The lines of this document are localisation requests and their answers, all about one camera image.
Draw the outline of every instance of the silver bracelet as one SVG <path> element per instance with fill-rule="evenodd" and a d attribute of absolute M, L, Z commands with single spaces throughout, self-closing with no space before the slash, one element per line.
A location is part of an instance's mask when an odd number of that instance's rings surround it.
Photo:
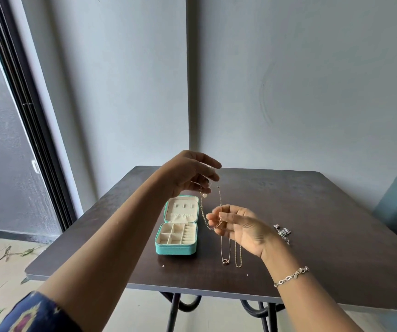
<path fill-rule="evenodd" d="M 301 274 L 301 273 L 306 273 L 306 271 L 309 271 L 309 268 L 308 268 L 307 266 L 304 267 L 304 268 L 299 268 L 299 269 L 298 269 L 295 273 L 293 273 L 292 275 L 286 277 L 284 280 L 281 280 L 281 281 L 278 281 L 277 283 L 275 283 L 275 284 L 274 284 L 274 287 L 275 287 L 275 288 L 278 288 L 279 285 L 281 285 L 281 284 L 283 284 L 283 283 L 285 283 L 285 282 L 287 282 L 287 281 L 290 281 L 291 279 L 296 279 L 296 278 L 299 276 L 299 274 Z"/>

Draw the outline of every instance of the sleeve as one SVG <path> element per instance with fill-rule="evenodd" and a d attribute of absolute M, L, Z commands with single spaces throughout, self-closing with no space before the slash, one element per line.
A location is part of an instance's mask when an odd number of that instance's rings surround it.
<path fill-rule="evenodd" d="M 82 330 L 55 302 L 34 291 L 19 301 L 0 323 L 0 332 L 26 331 Z"/>

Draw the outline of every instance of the jewelry box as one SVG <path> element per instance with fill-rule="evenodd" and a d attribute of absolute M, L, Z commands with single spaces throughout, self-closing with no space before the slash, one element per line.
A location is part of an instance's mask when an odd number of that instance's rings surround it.
<path fill-rule="evenodd" d="M 191 255 L 197 250 L 197 220 L 199 200 L 196 196 L 179 195 L 165 205 L 163 218 L 156 235 L 159 255 Z"/>

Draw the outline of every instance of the tabletop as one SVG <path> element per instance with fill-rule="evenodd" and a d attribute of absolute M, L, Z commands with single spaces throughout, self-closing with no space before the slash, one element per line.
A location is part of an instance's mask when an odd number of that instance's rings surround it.
<path fill-rule="evenodd" d="M 27 268 L 47 279 L 155 172 L 137 166 L 110 189 Z M 268 223 L 288 228 L 290 245 L 337 303 L 397 310 L 397 235 L 319 172 L 231 169 L 218 171 L 223 204 L 247 207 Z M 216 189 L 203 199 L 205 213 L 219 205 Z M 157 255 L 157 220 L 128 287 L 280 303 L 261 259 L 243 250 L 243 266 L 224 266 L 220 237 L 198 219 L 197 251 Z M 223 238 L 223 256 L 229 253 Z"/>

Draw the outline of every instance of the floor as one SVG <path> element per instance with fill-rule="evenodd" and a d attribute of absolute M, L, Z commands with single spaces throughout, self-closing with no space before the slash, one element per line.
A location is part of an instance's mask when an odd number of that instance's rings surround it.
<path fill-rule="evenodd" d="M 11 245 L 11 253 L 23 252 L 40 246 L 36 243 L 0 239 L 0 257 L 7 246 Z M 46 249 L 42 246 L 37 252 Z M 24 279 L 24 269 L 37 255 L 10 256 L 8 261 L 0 261 L 0 308 L 6 308 L 0 320 L 11 310 L 14 304 L 30 291 L 39 287 L 41 282 Z M 184 295 L 185 303 L 191 302 L 192 296 Z M 170 303 L 159 293 L 144 290 L 126 289 L 104 331 L 164 331 L 168 323 Z M 366 332 L 392 332 L 391 328 L 378 316 L 348 312 L 348 314 Z M 279 330 L 293 332 L 286 311 L 278 314 Z M 248 315 L 240 301 L 203 297 L 198 308 L 191 313 L 179 312 L 175 325 L 176 331 L 213 332 L 213 331 L 262 331 L 260 319 Z"/>

